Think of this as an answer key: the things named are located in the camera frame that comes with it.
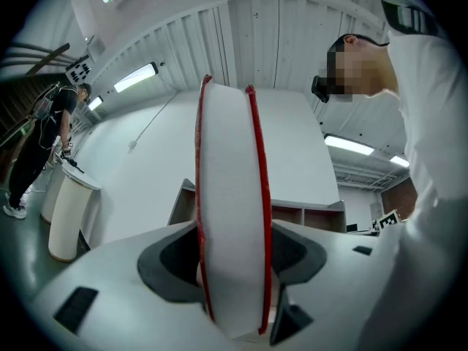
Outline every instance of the white pillar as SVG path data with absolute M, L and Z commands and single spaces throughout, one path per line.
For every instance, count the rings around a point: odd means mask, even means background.
M 44 203 L 41 209 L 41 218 L 48 224 L 52 222 L 53 209 L 55 208 L 57 197 L 60 192 L 61 184 L 64 181 L 65 173 L 61 168 L 61 162 L 53 167 L 52 174 L 50 175 L 49 184 L 45 193 Z
M 49 252 L 57 260 L 69 262 L 76 257 L 78 233 L 92 189 L 67 175 L 53 210 Z

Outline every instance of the white cover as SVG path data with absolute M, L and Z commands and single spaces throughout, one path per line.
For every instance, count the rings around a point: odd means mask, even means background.
M 50 226 L 49 252 L 54 257 L 65 261 L 75 259 L 78 233 L 91 191 L 65 176 Z
M 203 97 L 200 210 L 215 322 L 230 338 L 258 330 L 265 246 L 252 112 L 244 92 L 215 83 Z
M 44 203 L 42 204 L 41 209 L 42 218 L 49 224 L 52 222 L 53 209 L 56 206 L 57 197 L 64 177 L 65 173 L 61 168 L 61 163 L 57 160 L 57 163 L 53 167 L 52 174 L 50 175 L 50 180 L 44 197 Z

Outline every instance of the person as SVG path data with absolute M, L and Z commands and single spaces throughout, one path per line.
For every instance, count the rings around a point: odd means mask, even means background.
M 450 131 L 465 126 L 461 118 L 468 116 L 464 102 L 467 71 L 446 39 L 392 32 L 388 36 L 390 42 L 380 45 L 363 35 L 341 35 L 327 54 L 327 82 L 343 94 L 375 97 L 387 93 L 399 101 L 407 134 L 404 153 L 418 193 L 417 208 L 437 199 L 434 182 L 439 191 L 464 191 L 459 185 L 449 189 L 456 182 L 454 175 L 463 170 L 456 163 L 437 163 L 434 153 L 443 155 L 447 142 L 455 146 L 459 142 Z M 456 156 L 464 151 L 459 143 Z
M 89 102 L 90 96 L 91 86 L 87 83 L 64 87 L 53 100 L 48 118 L 34 122 L 34 130 L 21 149 L 10 174 L 9 192 L 5 194 L 7 204 L 3 207 L 8 216 L 17 219 L 26 217 L 21 197 L 41 173 L 57 135 L 60 135 L 64 155 L 70 155 L 67 141 L 70 115 L 77 103 Z

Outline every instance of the white wall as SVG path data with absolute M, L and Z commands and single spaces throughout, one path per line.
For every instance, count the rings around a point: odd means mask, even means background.
M 178 94 L 142 135 L 127 145 L 163 106 L 112 118 L 94 128 L 75 159 L 102 185 L 93 224 L 83 226 L 91 247 L 164 227 L 184 178 L 195 182 L 198 91 Z M 339 200 L 322 133 L 304 95 L 258 90 L 271 196 L 307 203 Z
M 339 189 L 339 198 L 344 201 L 346 224 L 358 224 L 358 230 L 368 230 L 372 226 L 372 203 L 378 203 L 375 192 L 354 189 Z

